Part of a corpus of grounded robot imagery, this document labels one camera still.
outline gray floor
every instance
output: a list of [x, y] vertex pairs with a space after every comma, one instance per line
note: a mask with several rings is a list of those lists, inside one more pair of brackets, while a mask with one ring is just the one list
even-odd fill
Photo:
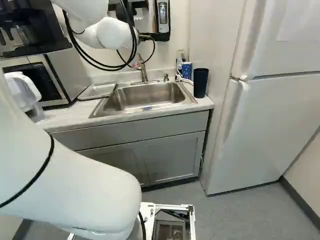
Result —
[[[320, 232], [279, 184], [206, 197], [199, 182], [146, 192], [144, 202], [193, 204], [197, 240], [319, 240]], [[34, 223], [25, 240], [66, 240]]]

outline freezer door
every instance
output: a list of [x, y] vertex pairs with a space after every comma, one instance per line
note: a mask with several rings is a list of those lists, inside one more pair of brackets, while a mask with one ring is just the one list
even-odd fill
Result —
[[223, 109], [208, 195], [278, 180], [320, 125], [320, 74], [234, 84], [241, 93], [228, 104], [233, 113]]
[[233, 77], [320, 71], [319, 63], [319, 1], [246, 1]]

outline stainless steel sink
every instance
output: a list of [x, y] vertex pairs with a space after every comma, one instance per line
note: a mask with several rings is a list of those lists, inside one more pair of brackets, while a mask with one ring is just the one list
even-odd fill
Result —
[[169, 109], [196, 103], [195, 98], [180, 82], [119, 84], [109, 98], [99, 102], [89, 118]]

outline gray countertop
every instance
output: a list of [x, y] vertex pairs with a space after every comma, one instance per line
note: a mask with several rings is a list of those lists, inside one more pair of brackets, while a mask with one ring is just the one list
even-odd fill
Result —
[[[184, 83], [184, 86], [190, 93], [193, 93], [193, 87], [190, 84]], [[213, 109], [215, 106], [214, 102], [208, 96], [205, 96], [204, 98], [196, 98], [197, 104], [182, 105], [172, 107], [170, 109], [158, 109], [89, 118], [89, 115], [95, 109], [100, 100], [101, 99], [77, 101], [69, 107], [46, 110], [44, 111], [44, 119], [36, 124], [45, 129], [48, 133], [54, 133], [72, 129], [204, 111]]]

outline white kettle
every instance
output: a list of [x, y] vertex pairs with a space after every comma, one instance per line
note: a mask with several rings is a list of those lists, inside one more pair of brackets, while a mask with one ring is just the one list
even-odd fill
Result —
[[5, 73], [4, 78], [20, 109], [34, 122], [42, 120], [44, 111], [38, 103], [42, 96], [32, 80], [21, 71]]

